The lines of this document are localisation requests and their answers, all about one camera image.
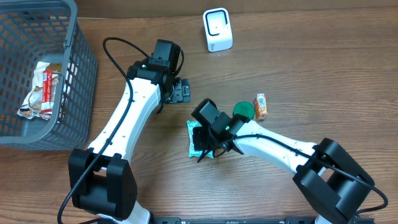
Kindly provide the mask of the teal wet wipes pack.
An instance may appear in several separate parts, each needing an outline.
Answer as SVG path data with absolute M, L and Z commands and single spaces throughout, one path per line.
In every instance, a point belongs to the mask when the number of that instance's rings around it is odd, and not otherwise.
M 213 159 L 215 153 L 211 151 L 210 137 L 207 131 L 202 127 L 198 121 L 187 120 L 187 129 L 189 136 L 188 156 L 204 158 L 209 157 Z

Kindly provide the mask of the green lid jar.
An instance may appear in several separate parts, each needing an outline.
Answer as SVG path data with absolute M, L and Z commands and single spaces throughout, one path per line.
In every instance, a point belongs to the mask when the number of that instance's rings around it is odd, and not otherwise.
M 233 116 L 237 114 L 253 119 L 255 116 L 254 106 L 248 101 L 240 101 L 233 108 Z

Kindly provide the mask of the orange tissue pack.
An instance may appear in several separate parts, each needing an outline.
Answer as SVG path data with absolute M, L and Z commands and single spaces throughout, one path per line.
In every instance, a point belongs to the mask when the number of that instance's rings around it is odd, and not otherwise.
M 254 99 L 255 119 L 264 120 L 268 114 L 266 96 L 264 93 L 258 93 Z

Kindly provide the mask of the white snack bag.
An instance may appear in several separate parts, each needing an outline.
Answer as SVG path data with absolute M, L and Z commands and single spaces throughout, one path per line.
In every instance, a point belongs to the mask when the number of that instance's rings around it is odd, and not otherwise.
M 55 103 L 55 93 L 61 74 L 61 63 L 39 62 L 34 70 L 32 89 L 25 97 L 17 114 L 27 119 L 49 120 Z

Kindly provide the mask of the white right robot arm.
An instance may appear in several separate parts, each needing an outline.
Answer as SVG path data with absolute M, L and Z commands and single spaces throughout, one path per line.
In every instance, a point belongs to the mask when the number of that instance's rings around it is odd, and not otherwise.
M 315 223 L 356 223 L 359 207 L 374 186 L 369 174 L 336 141 L 296 141 L 263 128 L 255 120 L 229 117 L 210 99 L 192 112 L 208 151 L 234 150 L 285 170 L 318 216 Z

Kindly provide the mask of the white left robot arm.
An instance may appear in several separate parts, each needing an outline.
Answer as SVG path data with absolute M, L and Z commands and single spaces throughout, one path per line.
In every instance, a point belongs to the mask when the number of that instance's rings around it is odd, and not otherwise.
M 152 55 L 126 71 L 113 62 L 126 81 L 123 96 L 88 148 L 72 151 L 68 160 L 71 190 L 59 208 L 58 223 L 68 202 L 97 215 L 97 223 L 153 223 L 152 212 L 137 201 L 131 159 L 149 115 L 175 102 L 183 62 L 182 48 L 162 39 L 157 40 Z

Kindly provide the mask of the white barcode scanner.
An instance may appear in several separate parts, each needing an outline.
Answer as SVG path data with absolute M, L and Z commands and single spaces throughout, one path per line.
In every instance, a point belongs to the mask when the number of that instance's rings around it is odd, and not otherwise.
M 209 9 L 203 13 L 203 24 L 209 52 L 228 50 L 233 46 L 233 33 L 228 11 Z

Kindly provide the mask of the grey plastic basket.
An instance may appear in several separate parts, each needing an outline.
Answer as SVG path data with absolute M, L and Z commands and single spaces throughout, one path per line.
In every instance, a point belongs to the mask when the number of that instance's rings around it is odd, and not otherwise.
M 74 1 L 1 2 L 1 145 L 82 148 L 98 62 Z

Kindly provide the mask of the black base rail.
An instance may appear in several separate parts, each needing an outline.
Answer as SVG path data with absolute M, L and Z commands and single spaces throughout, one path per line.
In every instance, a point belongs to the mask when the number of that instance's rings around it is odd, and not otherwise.
M 179 217 L 157 217 L 150 223 L 155 224 L 312 224 L 315 217 L 286 217 L 279 219 L 181 219 Z

